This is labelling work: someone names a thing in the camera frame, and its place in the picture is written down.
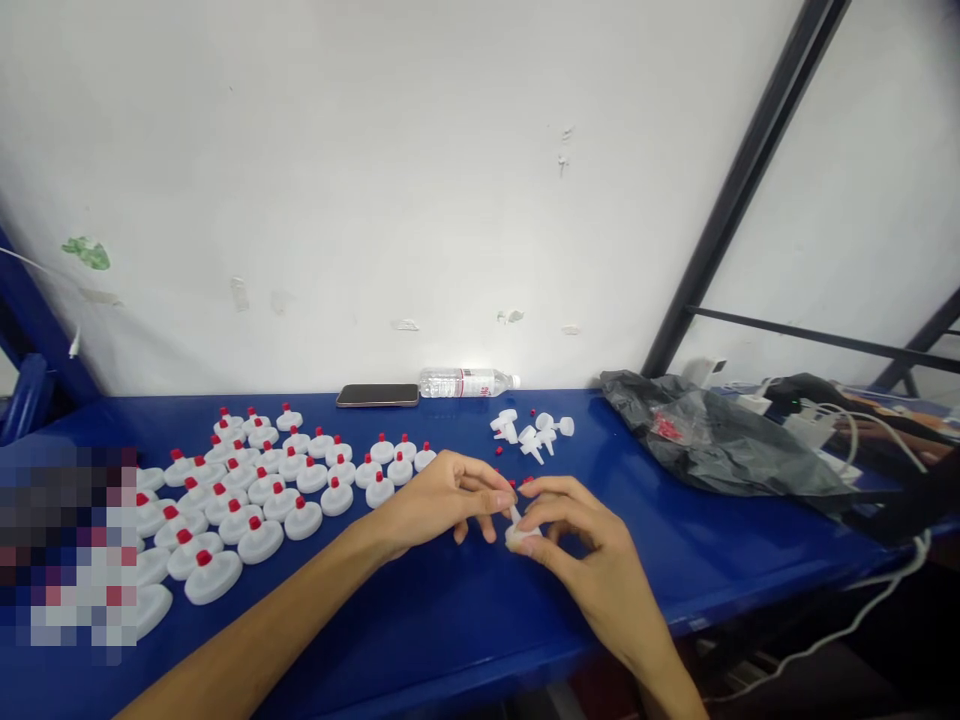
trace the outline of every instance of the white bottle cap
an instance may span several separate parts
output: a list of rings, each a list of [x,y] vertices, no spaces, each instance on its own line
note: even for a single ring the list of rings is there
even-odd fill
[[[167,576],[167,560],[170,551],[150,548],[137,555],[137,586],[154,585]]]
[[[283,542],[283,528],[276,520],[262,521],[252,517],[250,530],[243,534],[237,552],[245,565],[256,565],[273,555]]]
[[[376,510],[389,500],[394,492],[393,482],[383,477],[382,472],[378,472],[374,481],[367,487],[367,505]]]
[[[320,507],[323,514],[330,517],[343,515],[353,505],[353,488],[341,483],[336,476],[330,478],[330,487],[320,496]]]
[[[379,465],[393,462],[393,443],[386,439],[385,433],[380,433],[379,442],[370,447],[370,458]]]
[[[173,593],[163,585],[137,588],[137,640],[145,638],[167,615]]]
[[[306,467],[297,475],[297,490],[308,495],[322,490],[326,485],[327,468],[308,457]]]
[[[239,556],[231,550],[216,555],[201,550],[197,553],[197,565],[183,586],[184,594],[194,605],[207,605],[223,597],[243,570]]]
[[[323,522],[323,510],[317,503],[308,503],[302,495],[297,505],[283,521],[283,530],[291,540],[303,540],[313,535]]]

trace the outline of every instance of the finger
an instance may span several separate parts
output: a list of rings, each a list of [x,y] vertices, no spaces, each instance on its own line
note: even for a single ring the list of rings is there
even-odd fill
[[[539,477],[533,482],[524,483],[520,486],[520,492],[526,497],[537,497],[543,492],[556,493],[557,495],[566,495],[578,502],[592,508],[600,508],[603,505],[593,494],[587,490],[579,480],[569,475]]]
[[[575,580],[580,563],[567,555],[556,544],[538,535],[528,535],[517,546],[516,552],[533,558],[552,572],[560,582],[571,587]]]

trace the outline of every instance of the blue workbench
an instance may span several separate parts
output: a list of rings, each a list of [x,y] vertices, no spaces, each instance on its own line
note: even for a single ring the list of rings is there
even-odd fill
[[[817,585],[838,583],[882,563],[883,548],[788,500],[728,498],[688,488],[664,472],[596,391],[512,393],[494,399],[422,400],[417,408],[344,410],[334,395],[107,398],[0,450],[0,478],[28,475],[17,464],[56,464],[73,446],[135,446],[143,467],[169,464],[169,451],[209,449],[218,408],[248,405],[276,417],[283,401],[303,413],[304,432],[322,425],[360,455],[385,432],[402,432],[489,461],[509,479],[578,477],[626,522],[657,600],[680,636]],[[576,420],[573,438],[555,443],[541,468],[515,447],[494,451],[488,423],[516,407]],[[160,495],[171,494],[169,488]],[[369,512],[357,492],[344,516],[316,535],[285,541],[263,565],[247,567],[221,600],[191,605],[167,579],[166,619],[114,666],[91,664],[89,647],[15,646],[12,612],[0,646],[0,697],[7,717],[111,716],[163,673],[263,598],[351,521]],[[426,706],[452,709],[541,686],[569,674],[596,640],[563,586],[502,545],[488,546],[475,525],[462,547],[450,534],[381,569],[334,617],[263,704],[271,718],[370,717]],[[29,597],[20,589],[19,599]],[[309,603],[310,598],[303,598]],[[29,614],[20,613],[21,619]],[[82,645],[83,633],[78,633]],[[256,656],[246,658],[257,662]],[[175,699],[171,711],[175,712]]]

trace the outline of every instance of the left hand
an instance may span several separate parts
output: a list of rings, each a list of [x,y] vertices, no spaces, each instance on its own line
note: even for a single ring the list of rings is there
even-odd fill
[[[444,450],[426,469],[370,513],[370,523],[388,543],[388,557],[453,528],[459,545],[467,536],[467,518],[475,517],[488,543],[497,531],[490,516],[517,503],[517,494],[500,473],[482,460]]]

